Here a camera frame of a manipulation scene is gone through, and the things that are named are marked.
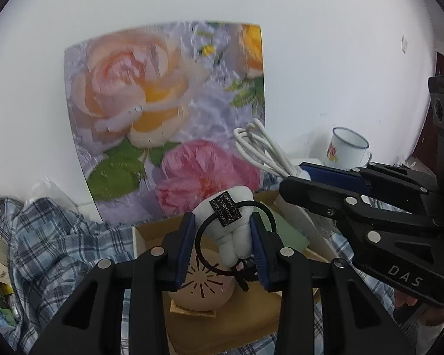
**checkered blanket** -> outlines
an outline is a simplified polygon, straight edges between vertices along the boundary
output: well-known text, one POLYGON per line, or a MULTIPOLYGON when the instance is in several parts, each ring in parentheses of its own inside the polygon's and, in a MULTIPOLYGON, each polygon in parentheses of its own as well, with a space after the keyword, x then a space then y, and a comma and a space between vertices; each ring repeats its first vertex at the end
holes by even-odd
MULTIPOLYGON (((16 329, 5 335, 14 349, 24 353, 29 352, 46 324, 100 259, 109 257, 116 263, 133 259, 131 226, 89 222, 47 198, 27 208, 7 200, 0 216, 0 237, 10 246, 10 278, 21 316, 16 329)), ((339 256, 351 262, 353 252, 344 237, 333 234, 330 242, 339 256)), ((358 273, 392 314, 393 289, 358 273)), ((129 294, 126 294, 122 354, 128 353, 128 307, 129 294)), ((322 354, 320 303, 315 306, 314 313, 315 353, 322 354)), ((276 334, 271 334, 226 354, 269 355, 273 354, 275 343, 276 334)))

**brown door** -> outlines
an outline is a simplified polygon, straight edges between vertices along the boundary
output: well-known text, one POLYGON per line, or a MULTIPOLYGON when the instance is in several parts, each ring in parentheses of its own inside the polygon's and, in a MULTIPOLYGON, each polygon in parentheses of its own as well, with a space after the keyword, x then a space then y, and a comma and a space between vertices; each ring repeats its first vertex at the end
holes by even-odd
MULTIPOLYGON (((436 76, 444 75, 444 56, 437 54, 436 76)), ((419 136, 418 143, 413 151, 413 156, 420 160, 431 171, 436 173, 437 163, 437 134, 436 127, 432 123, 432 108, 429 106, 426 120, 419 136)))

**plastic bag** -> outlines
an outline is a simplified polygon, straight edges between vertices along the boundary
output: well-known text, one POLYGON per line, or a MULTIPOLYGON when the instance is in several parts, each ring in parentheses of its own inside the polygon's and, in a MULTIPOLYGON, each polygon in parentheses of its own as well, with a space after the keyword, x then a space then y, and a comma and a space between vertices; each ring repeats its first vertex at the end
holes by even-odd
POLYGON ((77 205, 48 177, 44 177, 31 187, 25 201, 25 207, 41 197, 53 199, 60 207, 78 212, 77 205))

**floral poster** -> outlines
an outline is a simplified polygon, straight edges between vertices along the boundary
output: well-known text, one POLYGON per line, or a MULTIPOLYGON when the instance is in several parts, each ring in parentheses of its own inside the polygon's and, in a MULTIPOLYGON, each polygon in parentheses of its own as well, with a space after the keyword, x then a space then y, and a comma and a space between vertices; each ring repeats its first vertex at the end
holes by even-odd
POLYGON ((65 51, 65 83, 103 220, 160 219, 235 185, 260 187, 232 133, 264 119, 259 26, 171 22, 83 41, 65 51))

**open box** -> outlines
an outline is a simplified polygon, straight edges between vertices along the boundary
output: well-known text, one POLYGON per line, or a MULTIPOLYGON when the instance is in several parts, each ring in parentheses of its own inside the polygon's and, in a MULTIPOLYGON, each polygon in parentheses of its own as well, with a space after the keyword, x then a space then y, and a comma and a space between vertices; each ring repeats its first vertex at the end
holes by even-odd
MULTIPOLYGON (((273 205, 277 191, 256 193, 256 201, 273 205)), ((133 250, 135 257, 147 249, 159 246, 164 236, 177 230, 182 216, 159 222, 138 225, 133 229, 133 250)), ((203 248, 218 251, 216 244, 202 237, 203 248)), ((306 249, 303 254, 314 260, 325 261, 322 256, 306 249)), ((168 337, 178 355, 212 355, 246 345, 278 330, 281 297, 267 293, 259 282, 249 283, 249 291, 235 287, 230 300, 217 309, 215 318, 187 316, 169 312, 171 299, 163 294, 164 314, 168 337)), ((313 290, 314 302, 320 297, 313 290)))

